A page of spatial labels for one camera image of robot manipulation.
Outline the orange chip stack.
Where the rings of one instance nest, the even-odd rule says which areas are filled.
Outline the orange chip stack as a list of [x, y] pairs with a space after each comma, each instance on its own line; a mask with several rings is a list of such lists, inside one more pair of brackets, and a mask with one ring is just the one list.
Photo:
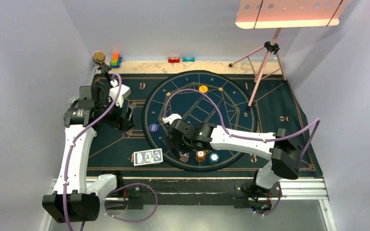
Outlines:
[[195, 155], [196, 161], [202, 163], [205, 161], [206, 152], [205, 151], [197, 151]]

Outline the yellow big blind button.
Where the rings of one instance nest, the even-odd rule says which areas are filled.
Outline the yellow big blind button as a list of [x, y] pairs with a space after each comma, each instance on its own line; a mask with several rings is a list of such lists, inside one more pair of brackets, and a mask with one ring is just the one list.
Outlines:
[[201, 92], [201, 93], [207, 93], [209, 91], [209, 88], [205, 85], [200, 85], [198, 90]]

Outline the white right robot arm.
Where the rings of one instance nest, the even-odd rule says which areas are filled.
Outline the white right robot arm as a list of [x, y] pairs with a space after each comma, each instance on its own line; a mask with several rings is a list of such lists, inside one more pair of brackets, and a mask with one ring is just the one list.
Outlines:
[[302, 149], [286, 136], [284, 129], [277, 133], [255, 133], [227, 129], [220, 125], [201, 123], [195, 127], [177, 114], [162, 119], [168, 125], [168, 136], [163, 140], [175, 157], [179, 153], [195, 151], [229, 150], [255, 154], [267, 160], [257, 170], [251, 186], [245, 192], [262, 196], [281, 179], [296, 180], [299, 177]]

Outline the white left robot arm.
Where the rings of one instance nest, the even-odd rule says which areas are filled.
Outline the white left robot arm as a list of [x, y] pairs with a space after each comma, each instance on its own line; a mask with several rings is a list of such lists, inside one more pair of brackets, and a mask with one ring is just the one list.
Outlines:
[[86, 185], [89, 152], [97, 135], [89, 125], [104, 122], [122, 132], [133, 128], [133, 107], [121, 116], [124, 99], [130, 93], [125, 85], [112, 87], [109, 92], [98, 86], [81, 86], [79, 97], [70, 100], [71, 106], [64, 114], [66, 143], [61, 170], [52, 194], [42, 199], [43, 208], [56, 222], [95, 221], [109, 194], [123, 194], [119, 171], [104, 172]]

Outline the teal chip stack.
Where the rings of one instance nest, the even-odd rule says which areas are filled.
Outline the teal chip stack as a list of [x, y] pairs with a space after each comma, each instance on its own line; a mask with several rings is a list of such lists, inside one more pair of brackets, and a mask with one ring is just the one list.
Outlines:
[[219, 155], [217, 153], [211, 153], [208, 159], [211, 165], [215, 165], [219, 162]]

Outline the purple small blind button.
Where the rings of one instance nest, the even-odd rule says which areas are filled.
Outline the purple small blind button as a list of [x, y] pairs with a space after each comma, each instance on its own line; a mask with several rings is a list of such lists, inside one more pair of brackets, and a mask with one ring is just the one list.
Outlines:
[[156, 123], [152, 123], [152, 124], [150, 124], [150, 125], [148, 126], [148, 130], [149, 130], [150, 132], [157, 132], [157, 131], [158, 131], [158, 129], [159, 129], [159, 125], [158, 125], [158, 124], [156, 124]]

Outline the pink white chip stack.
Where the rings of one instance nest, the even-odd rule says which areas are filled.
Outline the pink white chip stack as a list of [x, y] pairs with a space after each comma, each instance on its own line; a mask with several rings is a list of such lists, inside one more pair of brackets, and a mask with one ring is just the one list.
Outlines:
[[180, 152], [179, 153], [179, 156], [180, 156], [180, 161], [182, 162], [182, 163], [187, 163], [188, 161], [189, 161], [189, 153], [182, 153], [182, 152]]

